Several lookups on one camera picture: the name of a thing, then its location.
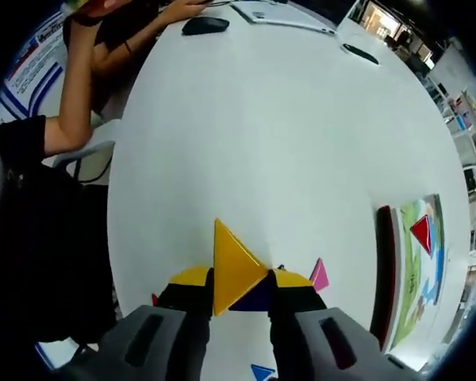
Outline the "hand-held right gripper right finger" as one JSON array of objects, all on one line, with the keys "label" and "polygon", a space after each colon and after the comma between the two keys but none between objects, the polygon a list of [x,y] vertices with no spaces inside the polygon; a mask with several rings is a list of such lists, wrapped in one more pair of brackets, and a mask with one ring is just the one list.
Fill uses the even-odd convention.
[{"label": "hand-held right gripper right finger", "polygon": [[339,308],[327,308],[310,280],[268,272],[270,339],[280,380],[411,380],[413,370],[381,352],[378,339]]}]

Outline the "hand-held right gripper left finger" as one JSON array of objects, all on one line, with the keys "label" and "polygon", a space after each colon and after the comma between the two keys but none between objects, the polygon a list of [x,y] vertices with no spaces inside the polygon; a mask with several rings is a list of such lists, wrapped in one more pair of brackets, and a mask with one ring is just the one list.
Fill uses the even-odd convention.
[{"label": "hand-held right gripper left finger", "polygon": [[122,318],[63,366],[65,380],[199,380],[213,316],[213,269],[171,277],[154,306]]}]

